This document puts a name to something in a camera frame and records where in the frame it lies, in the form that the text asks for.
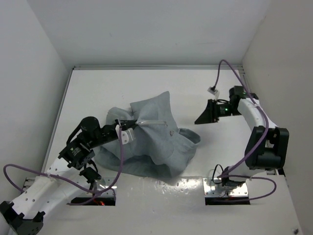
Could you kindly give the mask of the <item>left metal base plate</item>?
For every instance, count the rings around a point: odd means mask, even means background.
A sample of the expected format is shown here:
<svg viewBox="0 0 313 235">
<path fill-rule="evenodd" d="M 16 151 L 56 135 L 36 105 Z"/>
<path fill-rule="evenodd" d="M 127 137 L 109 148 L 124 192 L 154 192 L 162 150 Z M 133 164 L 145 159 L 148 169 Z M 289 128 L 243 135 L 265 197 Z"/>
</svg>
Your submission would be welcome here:
<svg viewBox="0 0 313 235">
<path fill-rule="evenodd" d="M 113 180 L 114 180 L 114 178 L 102 178 L 100 180 L 96 180 L 93 183 L 93 190 L 102 191 L 104 189 L 107 189 L 111 185 Z M 101 197 L 115 198 L 116 197 L 116 190 L 117 190 L 117 186 L 113 185 L 109 190 L 102 193 Z"/>
</svg>

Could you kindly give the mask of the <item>metal base plate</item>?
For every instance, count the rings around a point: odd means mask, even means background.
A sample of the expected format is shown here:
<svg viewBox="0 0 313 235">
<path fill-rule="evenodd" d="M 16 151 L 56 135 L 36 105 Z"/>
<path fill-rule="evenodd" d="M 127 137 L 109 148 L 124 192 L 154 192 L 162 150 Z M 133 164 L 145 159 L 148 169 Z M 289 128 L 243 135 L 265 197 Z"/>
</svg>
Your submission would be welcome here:
<svg viewBox="0 0 313 235">
<path fill-rule="evenodd" d="M 248 197 L 246 183 L 241 185 L 223 186 L 222 181 L 218 178 L 203 177 L 203 190 L 206 198 L 230 198 L 230 197 Z"/>
<path fill-rule="evenodd" d="M 104 189 L 107 189 L 111 185 L 113 180 L 114 180 L 114 178 L 102 178 L 100 180 L 96 180 L 93 183 L 93 190 L 102 191 Z M 116 197 L 116 190 L 117 190 L 117 186 L 113 185 L 109 190 L 102 193 L 101 197 L 115 198 Z"/>
</svg>

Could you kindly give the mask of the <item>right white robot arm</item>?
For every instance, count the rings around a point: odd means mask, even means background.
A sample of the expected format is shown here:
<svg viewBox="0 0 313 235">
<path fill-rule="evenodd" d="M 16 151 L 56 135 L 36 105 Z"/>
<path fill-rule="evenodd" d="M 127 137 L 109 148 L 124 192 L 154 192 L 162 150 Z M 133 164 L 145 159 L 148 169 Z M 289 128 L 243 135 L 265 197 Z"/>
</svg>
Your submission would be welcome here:
<svg viewBox="0 0 313 235">
<path fill-rule="evenodd" d="M 229 100 L 221 104 L 210 99 L 196 125 L 217 123 L 221 117 L 243 116 L 251 134 L 246 145 L 244 159 L 226 167 L 218 179 L 224 188 L 236 188 L 263 171 L 282 169 L 287 156 L 289 131 L 270 120 L 262 109 L 255 93 L 247 93 L 243 86 L 229 90 Z"/>
</svg>

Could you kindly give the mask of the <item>grey zip jacket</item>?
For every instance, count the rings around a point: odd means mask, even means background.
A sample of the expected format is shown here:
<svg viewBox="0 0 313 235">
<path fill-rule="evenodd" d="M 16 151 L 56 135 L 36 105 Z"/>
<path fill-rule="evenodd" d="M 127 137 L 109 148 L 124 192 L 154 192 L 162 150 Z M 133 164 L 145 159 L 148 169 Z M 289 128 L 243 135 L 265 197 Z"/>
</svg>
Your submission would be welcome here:
<svg viewBox="0 0 313 235">
<path fill-rule="evenodd" d="M 179 128 L 173 118 L 170 93 L 133 102 L 130 110 L 111 108 L 106 124 L 116 119 L 137 120 L 135 140 L 120 149 L 119 142 L 104 144 L 96 151 L 94 160 L 103 168 L 127 174 L 170 179 L 180 175 L 194 158 L 201 137 L 194 131 Z"/>
</svg>

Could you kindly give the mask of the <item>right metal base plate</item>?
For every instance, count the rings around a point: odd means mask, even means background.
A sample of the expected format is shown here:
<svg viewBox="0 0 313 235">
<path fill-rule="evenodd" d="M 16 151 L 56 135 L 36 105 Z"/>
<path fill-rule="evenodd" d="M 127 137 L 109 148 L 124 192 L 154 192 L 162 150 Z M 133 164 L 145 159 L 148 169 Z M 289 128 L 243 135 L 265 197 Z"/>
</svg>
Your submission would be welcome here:
<svg viewBox="0 0 313 235">
<path fill-rule="evenodd" d="M 218 178 L 203 177 L 203 190 L 206 198 L 230 198 L 230 197 L 248 197 L 246 183 L 241 185 L 223 186 L 222 181 Z"/>
</svg>

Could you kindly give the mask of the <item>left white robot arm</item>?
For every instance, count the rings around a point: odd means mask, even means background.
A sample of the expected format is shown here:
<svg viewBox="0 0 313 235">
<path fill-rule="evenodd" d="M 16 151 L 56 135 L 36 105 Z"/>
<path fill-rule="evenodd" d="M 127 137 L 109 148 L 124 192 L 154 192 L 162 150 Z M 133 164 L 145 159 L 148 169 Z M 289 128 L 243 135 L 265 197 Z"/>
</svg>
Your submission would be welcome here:
<svg viewBox="0 0 313 235">
<path fill-rule="evenodd" d="M 47 215 L 62 204 L 87 192 L 93 197 L 112 190 L 101 183 L 93 157 L 95 149 L 115 140 L 120 146 L 135 139 L 136 120 L 118 120 L 113 124 L 100 126 L 95 117 L 86 117 L 70 134 L 65 148 L 44 173 L 39 172 L 34 183 L 22 190 L 12 201 L 3 201 L 0 213 L 17 235 L 36 235 L 43 227 Z"/>
</svg>

